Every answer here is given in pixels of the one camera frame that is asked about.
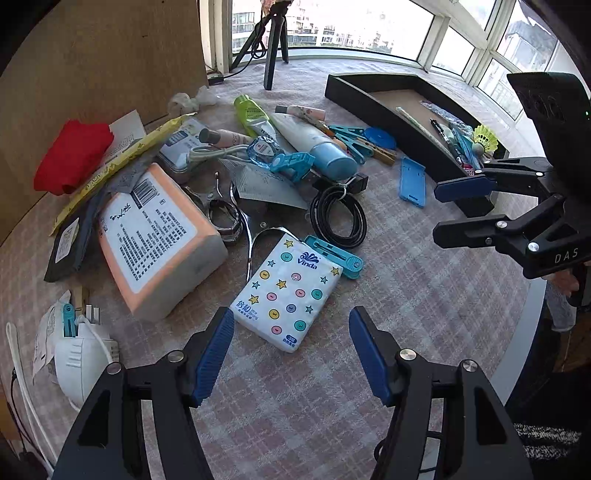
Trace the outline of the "right hand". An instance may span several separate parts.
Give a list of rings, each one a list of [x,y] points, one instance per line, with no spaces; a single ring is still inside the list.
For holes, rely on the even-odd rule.
[[[559,294],[565,295],[567,298],[580,290],[587,292],[590,289],[590,279],[586,279],[585,285],[581,286],[581,282],[571,269],[549,274],[544,276],[544,279],[549,281]]]

